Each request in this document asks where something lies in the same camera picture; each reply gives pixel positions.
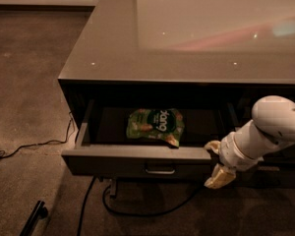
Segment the chip bag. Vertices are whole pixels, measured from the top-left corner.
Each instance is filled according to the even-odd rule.
[[[185,125],[177,109],[138,109],[128,119],[127,138],[164,140],[178,147]]]

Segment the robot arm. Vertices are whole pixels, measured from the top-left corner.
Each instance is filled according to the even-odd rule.
[[[236,178],[236,171],[257,165],[267,153],[295,144],[295,103],[280,96],[258,100],[252,109],[252,120],[219,141],[206,144],[219,155],[220,162],[205,185],[218,189]]]

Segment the gray floor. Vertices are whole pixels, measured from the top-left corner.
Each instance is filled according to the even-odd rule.
[[[57,83],[87,12],[0,11],[0,149],[64,140],[69,108]],[[24,148],[0,161],[0,235],[19,235],[38,200],[47,218],[34,235],[76,235],[91,177],[73,176],[60,153],[74,145]],[[180,209],[160,217],[111,214],[95,182],[82,235],[295,235],[295,189],[202,189]],[[153,212],[185,200],[195,184],[120,183],[109,204]]]

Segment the drawer handle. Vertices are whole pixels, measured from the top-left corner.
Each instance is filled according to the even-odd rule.
[[[148,170],[146,169],[146,173],[147,174],[154,174],[154,175],[172,175],[175,174],[176,170],[172,169],[172,170]]]

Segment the drawer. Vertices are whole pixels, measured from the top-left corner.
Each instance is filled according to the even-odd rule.
[[[211,173],[211,156],[203,145],[218,139],[222,122],[217,110],[179,109],[185,130],[178,148],[164,141],[128,139],[128,117],[135,110],[91,100],[75,148],[62,152],[71,172],[103,178],[190,180]]]

